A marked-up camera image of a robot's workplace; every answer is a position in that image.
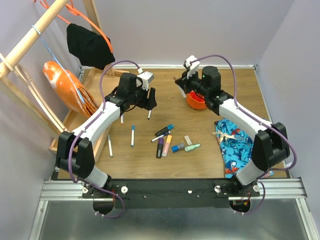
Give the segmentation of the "orange round organizer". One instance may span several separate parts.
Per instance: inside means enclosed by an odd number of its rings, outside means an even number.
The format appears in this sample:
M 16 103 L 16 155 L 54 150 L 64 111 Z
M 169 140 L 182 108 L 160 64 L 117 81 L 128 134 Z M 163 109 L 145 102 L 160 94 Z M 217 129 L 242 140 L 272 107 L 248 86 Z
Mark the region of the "orange round organizer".
M 191 91 L 186 95 L 186 101 L 192 109 L 205 110 L 207 108 L 203 96 L 197 95 L 194 91 Z

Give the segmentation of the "black cap white marker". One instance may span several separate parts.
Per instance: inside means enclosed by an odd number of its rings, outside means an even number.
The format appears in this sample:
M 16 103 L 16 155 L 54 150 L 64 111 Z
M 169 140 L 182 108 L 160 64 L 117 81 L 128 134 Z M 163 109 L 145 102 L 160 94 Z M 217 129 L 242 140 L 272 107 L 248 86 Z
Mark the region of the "black cap white marker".
M 107 142 L 108 142 L 109 156 L 110 158 L 113 158 L 112 141 L 111 141 L 111 136 L 109 134 L 107 135 Z

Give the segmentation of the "brown cap white marker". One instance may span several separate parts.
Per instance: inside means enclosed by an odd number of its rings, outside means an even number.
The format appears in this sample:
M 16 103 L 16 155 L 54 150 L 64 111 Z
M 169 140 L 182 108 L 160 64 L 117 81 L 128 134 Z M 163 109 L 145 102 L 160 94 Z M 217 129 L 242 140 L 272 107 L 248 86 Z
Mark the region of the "brown cap white marker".
M 179 89 L 179 91 L 180 91 L 182 97 L 185 99 L 186 98 L 186 94 L 184 93 L 184 91 L 181 88 Z

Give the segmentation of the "purple cap white marker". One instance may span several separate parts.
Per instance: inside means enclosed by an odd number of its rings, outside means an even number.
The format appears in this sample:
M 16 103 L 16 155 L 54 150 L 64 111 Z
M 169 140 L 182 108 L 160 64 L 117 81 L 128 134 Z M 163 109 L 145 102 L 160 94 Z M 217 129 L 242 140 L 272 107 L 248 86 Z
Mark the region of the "purple cap white marker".
M 148 116 L 147 116 L 147 119 L 148 119 L 148 120 L 150 120 L 151 114 L 152 114 L 152 109 L 148 111 Z

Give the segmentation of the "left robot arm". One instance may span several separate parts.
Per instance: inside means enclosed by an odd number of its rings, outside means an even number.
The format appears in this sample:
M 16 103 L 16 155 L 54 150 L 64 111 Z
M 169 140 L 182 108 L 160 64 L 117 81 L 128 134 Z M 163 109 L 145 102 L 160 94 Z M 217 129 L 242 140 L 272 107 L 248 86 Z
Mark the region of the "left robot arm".
M 93 146 L 105 130 L 130 108 L 151 111 L 156 107 L 156 90 L 149 84 L 154 75 L 145 71 L 139 75 L 125 72 L 118 86 L 103 97 L 98 110 L 72 132 L 64 131 L 58 137 L 55 165 L 91 185 L 101 198 L 112 189 L 112 178 L 95 165 Z

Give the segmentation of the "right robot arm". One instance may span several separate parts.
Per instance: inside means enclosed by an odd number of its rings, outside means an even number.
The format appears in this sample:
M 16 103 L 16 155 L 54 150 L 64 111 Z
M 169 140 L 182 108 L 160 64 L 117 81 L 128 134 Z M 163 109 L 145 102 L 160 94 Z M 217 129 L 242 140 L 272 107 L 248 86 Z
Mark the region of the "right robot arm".
M 186 94 L 201 95 L 209 110 L 237 124 L 252 139 L 251 160 L 230 179 L 230 191 L 234 195 L 243 195 L 249 185 L 267 171 L 275 170 L 275 165 L 292 153 L 286 127 L 258 117 L 240 105 L 235 95 L 222 90 L 221 74 L 215 66 L 204 67 L 201 75 L 197 66 L 187 66 L 175 83 Z

